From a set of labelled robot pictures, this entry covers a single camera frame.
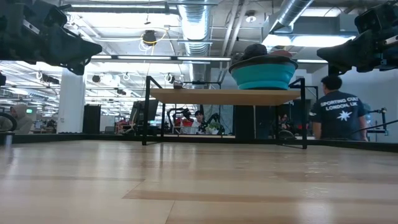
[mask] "white column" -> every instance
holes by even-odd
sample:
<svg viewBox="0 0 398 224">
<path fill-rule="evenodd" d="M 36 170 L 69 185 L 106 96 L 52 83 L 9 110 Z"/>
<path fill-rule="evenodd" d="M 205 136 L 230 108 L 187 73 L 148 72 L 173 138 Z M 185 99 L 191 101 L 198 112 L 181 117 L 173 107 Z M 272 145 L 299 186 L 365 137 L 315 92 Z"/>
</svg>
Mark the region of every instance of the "white column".
<svg viewBox="0 0 398 224">
<path fill-rule="evenodd" d="M 58 133 L 81 133 L 85 108 L 86 75 L 62 70 Z"/>
</svg>

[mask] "teal bowl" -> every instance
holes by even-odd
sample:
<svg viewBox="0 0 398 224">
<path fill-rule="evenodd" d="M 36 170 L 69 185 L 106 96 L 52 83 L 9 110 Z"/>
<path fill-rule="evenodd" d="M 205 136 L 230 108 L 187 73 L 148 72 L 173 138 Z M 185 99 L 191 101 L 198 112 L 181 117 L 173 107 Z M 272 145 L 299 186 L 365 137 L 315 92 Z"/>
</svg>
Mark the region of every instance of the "teal bowl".
<svg viewBox="0 0 398 224">
<path fill-rule="evenodd" d="M 240 90 L 287 90 L 298 65 L 288 57 L 266 55 L 233 64 L 229 72 Z"/>
</svg>

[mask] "white star logo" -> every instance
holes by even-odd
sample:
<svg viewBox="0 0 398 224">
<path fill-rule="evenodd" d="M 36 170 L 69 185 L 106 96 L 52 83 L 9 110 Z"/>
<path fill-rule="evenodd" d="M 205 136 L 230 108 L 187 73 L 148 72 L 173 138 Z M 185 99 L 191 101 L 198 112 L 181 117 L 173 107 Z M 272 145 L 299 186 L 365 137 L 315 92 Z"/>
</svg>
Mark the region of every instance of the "white star logo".
<svg viewBox="0 0 398 224">
<path fill-rule="evenodd" d="M 342 112 L 340 113 L 340 116 L 337 117 L 337 119 L 340 119 L 341 121 L 343 121 L 343 120 L 347 121 L 347 118 L 349 118 L 349 116 L 350 116 L 352 113 L 353 113 L 353 112 L 347 113 L 347 112 L 345 112 L 345 111 L 342 111 Z"/>
</svg>

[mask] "ceiling light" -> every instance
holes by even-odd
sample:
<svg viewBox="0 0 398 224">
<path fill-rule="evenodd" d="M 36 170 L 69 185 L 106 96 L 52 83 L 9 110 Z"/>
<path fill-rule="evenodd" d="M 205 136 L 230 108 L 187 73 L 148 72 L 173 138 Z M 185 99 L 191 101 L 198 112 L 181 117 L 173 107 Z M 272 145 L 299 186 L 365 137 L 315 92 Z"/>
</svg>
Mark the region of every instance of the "ceiling light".
<svg viewBox="0 0 398 224">
<path fill-rule="evenodd" d="M 254 10 L 250 10 L 246 13 L 246 22 L 254 22 L 256 21 L 256 12 Z"/>
<path fill-rule="evenodd" d="M 13 93 L 20 94 L 20 95 L 29 95 L 29 93 L 25 90 L 17 89 L 17 88 L 9 88 Z"/>
<path fill-rule="evenodd" d="M 16 83 L 14 83 L 14 82 L 12 82 L 12 81 L 9 81 L 9 80 L 6 80 L 6 83 L 7 83 L 7 84 L 10 84 L 10 85 L 17 85 Z"/>
<path fill-rule="evenodd" d="M 293 38 L 292 45 L 297 47 L 333 47 L 343 44 L 352 37 L 341 37 L 336 35 L 300 35 Z"/>
<path fill-rule="evenodd" d="M 94 55 L 91 57 L 91 59 L 112 59 L 112 56 L 110 56 L 110 55 Z"/>
<path fill-rule="evenodd" d="M 286 35 L 268 35 L 263 45 L 267 47 L 274 46 L 296 46 L 296 47 L 333 47 L 343 44 L 355 36 L 342 37 L 337 35 L 299 35 L 290 39 Z"/>
<path fill-rule="evenodd" d="M 171 57 L 162 56 L 118 56 L 122 60 L 171 60 Z"/>
<path fill-rule="evenodd" d="M 91 8 L 139 8 L 139 9 L 164 9 L 164 6 L 151 6 L 151 5 L 120 5 L 120 4 L 73 4 L 72 7 L 91 7 Z"/>
<path fill-rule="evenodd" d="M 201 62 L 201 61 L 184 61 L 183 64 L 202 64 L 202 65 L 209 65 L 211 62 Z"/>
<path fill-rule="evenodd" d="M 270 34 L 264 39 L 262 44 L 265 46 L 290 46 L 292 41 L 287 36 Z"/>
<path fill-rule="evenodd" d="M 298 59 L 297 63 L 328 63 L 326 60 Z"/>
<path fill-rule="evenodd" d="M 228 57 L 177 57 L 178 60 L 229 62 Z"/>
<path fill-rule="evenodd" d="M 49 105 L 49 106 L 58 106 L 58 105 L 56 105 L 55 103 L 49 103 L 49 102 L 44 102 L 46 105 Z"/>
<path fill-rule="evenodd" d="M 20 85 L 11 85 L 11 86 L 9 86 L 9 85 L 6 85 L 6 86 L 4 86 L 4 87 L 16 87 L 16 88 L 27 88 L 27 89 L 44 89 L 44 88 L 49 88 L 49 87 L 47 87 L 47 86 L 20 86 Z"/>
</svg>

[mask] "computer monitor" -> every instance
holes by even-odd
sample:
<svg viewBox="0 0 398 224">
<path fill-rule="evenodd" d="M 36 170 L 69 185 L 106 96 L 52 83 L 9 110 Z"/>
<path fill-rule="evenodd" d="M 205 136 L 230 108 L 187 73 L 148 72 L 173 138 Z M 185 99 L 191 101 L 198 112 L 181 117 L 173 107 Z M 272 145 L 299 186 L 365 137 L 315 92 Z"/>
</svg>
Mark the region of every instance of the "computer monitor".
<svg viewBox="0 0 398 224">
<path fill-rule="evenodd" d="M 149 100 L 148 121 L 155 120 L 158 105 L 159 100 Z M 130 114 L 130 121 L 132 123 L 140 123 L 144 120 L 144 108 L 145 101 L 134 102 Z"/>
</svg>

